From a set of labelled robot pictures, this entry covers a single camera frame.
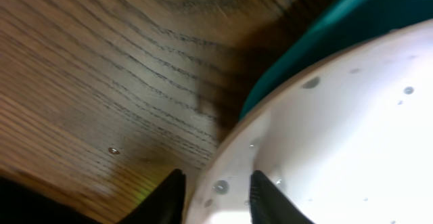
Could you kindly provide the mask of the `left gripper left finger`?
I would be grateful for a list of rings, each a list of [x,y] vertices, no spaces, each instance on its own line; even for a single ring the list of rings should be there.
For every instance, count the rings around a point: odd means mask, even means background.
[[[180,169],[170,175],[118,224],[181,224],[186,176]]]

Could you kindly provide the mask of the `white plate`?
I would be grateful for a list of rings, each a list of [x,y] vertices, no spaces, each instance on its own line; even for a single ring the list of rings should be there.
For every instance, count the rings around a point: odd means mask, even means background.
[[[288,79],[232,130],[186,223],[252,223],[263,172],[313,223],[432,222],[432,22],[335,53]]]

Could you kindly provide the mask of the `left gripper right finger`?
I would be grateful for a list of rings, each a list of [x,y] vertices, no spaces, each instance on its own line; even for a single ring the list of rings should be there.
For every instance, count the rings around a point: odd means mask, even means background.
[[[261,171],[250,176],[252,224],[313,224]]]

